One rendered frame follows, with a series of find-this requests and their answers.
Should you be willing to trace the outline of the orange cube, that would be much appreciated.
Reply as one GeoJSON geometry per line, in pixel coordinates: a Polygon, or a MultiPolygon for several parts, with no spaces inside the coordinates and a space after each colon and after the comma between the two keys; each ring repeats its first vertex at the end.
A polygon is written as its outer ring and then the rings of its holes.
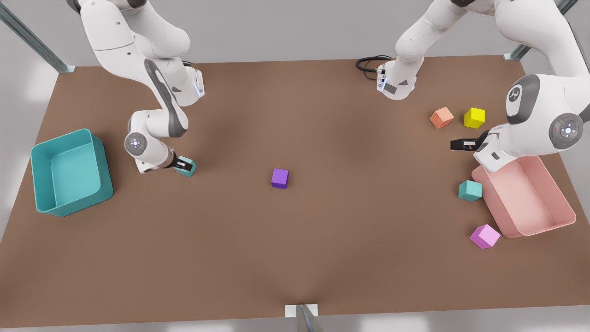
{"type": "Polygon", "coordinates": [[[435,128],[440,129],[447,126],[454,119],[454,115],[448,107],[443,107],[436,110],[429,119],[435,128]]]}

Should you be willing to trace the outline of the teal cube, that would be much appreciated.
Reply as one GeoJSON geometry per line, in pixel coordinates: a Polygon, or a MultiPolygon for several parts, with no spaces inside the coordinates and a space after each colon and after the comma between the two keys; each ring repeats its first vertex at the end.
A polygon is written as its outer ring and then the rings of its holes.
{"type": "Polygon", "coordinates": [[[188,178],[192,177],[194,171],[196,170],[196,164],[193,160],[190,160],[186,157],[179,156],[175,159],[175,164],[173,165],[173,169],[188,178]]]}
{"type": "Polygon", "coordinates": [[[476,201],[482,197],[482,184],[479,182],[466,180],[459,185],[458,198],[466,201],[476,201]]]}

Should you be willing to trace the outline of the yellow cube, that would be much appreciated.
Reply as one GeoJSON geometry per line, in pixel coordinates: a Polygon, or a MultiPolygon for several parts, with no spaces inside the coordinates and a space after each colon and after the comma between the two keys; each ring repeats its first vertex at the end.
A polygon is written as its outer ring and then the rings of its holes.
{"type": "Polygon", "coordinates": [[[480,128],[485,123],[485,110],[471,107],[464,114],[463,125],[468,128],[480,128]]]}

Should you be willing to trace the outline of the pink bin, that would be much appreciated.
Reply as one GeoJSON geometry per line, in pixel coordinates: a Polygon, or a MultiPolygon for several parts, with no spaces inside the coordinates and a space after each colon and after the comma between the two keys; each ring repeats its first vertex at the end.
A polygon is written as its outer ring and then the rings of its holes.
{"type": "Polygon", "coordinates": [[[497,172],[472,171],[502,235],[533,236],[575,223],[577,215],[540,157],[521,157],[497,172]]]}

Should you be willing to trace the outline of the teal bin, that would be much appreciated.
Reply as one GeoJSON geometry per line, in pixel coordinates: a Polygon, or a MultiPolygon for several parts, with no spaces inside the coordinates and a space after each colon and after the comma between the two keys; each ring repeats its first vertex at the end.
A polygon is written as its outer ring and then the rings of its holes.
{"type": "Polygon", "coordinates": [[[34,145],[30,155],[40,213],[68,216],[114,193],[105,146],[86,128],[34,145]]]}

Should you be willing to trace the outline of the pink cube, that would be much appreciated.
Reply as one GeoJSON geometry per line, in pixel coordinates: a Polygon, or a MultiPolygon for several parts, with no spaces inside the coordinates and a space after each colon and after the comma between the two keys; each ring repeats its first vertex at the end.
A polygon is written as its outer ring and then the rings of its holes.
{"type": "Polygon", "coordinates": [[[495,245],[500,236],[499,232],[495,231],[490,225],[485,224],[475,229],[469,239],[479,248],[488,249],[495,245]]]}

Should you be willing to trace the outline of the silver frame post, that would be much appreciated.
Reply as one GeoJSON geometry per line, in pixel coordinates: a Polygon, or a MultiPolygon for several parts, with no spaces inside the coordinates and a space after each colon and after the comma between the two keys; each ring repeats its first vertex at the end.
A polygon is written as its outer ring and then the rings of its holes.
{"type": "Polygon", "coordinates": [[[32,32],[27,25],[19,19],[0,0],[0,21],[10,28],[25,44],[32,48],[42,59],[44,59],[58,73],[74,73],[76,66],[67,65],[62,61],[42,40],[32,32]]]}
{"type": "Polygon", "coordinates": [[[285,305],[285,317],[295,317],[296,332],[325,332],[318,322],[317,304],[285,305]]]}
{"type": "Polygon", "coordinates": [[[511,53],[503,54],[506,61],[521,60],[531,49],[544,52],[550,38],[565,36],[568,23],[565,13],[580,0],[514,0],[504,4],[510,9],[499,9],[499,30],[506,38],[518,42],[511,53]]]}

